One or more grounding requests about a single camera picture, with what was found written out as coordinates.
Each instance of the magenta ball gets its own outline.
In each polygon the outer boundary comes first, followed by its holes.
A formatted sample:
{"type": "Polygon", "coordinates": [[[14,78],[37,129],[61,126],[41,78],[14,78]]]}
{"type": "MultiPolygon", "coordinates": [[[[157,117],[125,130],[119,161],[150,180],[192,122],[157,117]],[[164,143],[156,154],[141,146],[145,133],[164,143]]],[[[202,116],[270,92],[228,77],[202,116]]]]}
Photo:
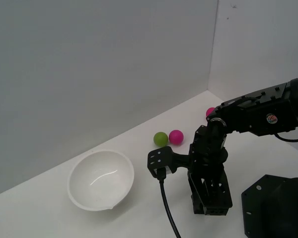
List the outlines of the magenta ball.
{"type": "Polygon", "coordinates": [[[214,111],[214,109],[215,109],[215,108],[209,108],[209,109],[207,109],[207,112],[205,113],[205,115],[208,117],[209,114],[211,114],[211,112],[214,111]]]}
{"type": "Polygon", "coordinates": [[[180,145],[183,142],[184,135],[179,130],[173,130],[169,134],[169,141],[171,144],[180,145]]]}

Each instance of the white wall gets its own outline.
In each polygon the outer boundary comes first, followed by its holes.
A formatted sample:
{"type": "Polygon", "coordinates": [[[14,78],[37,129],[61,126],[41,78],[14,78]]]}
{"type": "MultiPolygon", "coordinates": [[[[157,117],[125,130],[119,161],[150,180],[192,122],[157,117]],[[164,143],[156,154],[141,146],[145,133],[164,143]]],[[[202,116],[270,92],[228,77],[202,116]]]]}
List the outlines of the white wall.
{"type": "MultiPolygon", "coordinates": [[[[297,77],[298,0],[219,1],[212,93],[229,100],[297,77]]],[[[298,138],[298,128],[282,136],[298,138]]]]}
{"type": "Polygon", "coordinates": [[[0,192],[206,90],[216,10],[0,0],[0,192]]]}

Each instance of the robotic arm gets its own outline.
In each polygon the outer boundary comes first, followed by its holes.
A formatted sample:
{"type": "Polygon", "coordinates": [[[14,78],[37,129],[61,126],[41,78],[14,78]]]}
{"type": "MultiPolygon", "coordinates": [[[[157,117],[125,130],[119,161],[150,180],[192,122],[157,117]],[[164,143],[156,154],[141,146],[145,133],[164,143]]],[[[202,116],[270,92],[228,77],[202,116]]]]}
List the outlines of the robotic arm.
{"type": "Polygon", "coordinates": [[[232,207],[223,166],[228,157],[227,134],[249,131],[279,137],[277,133],[298,127],[298,79],[224,102],[207,121],[207,126],[197,129],[188,155],[176,154],[168,146],[153,150],[148,154],[148,169],[161,181],[165,173],[187,168],[194,213],[226,215],[232,207]]]}

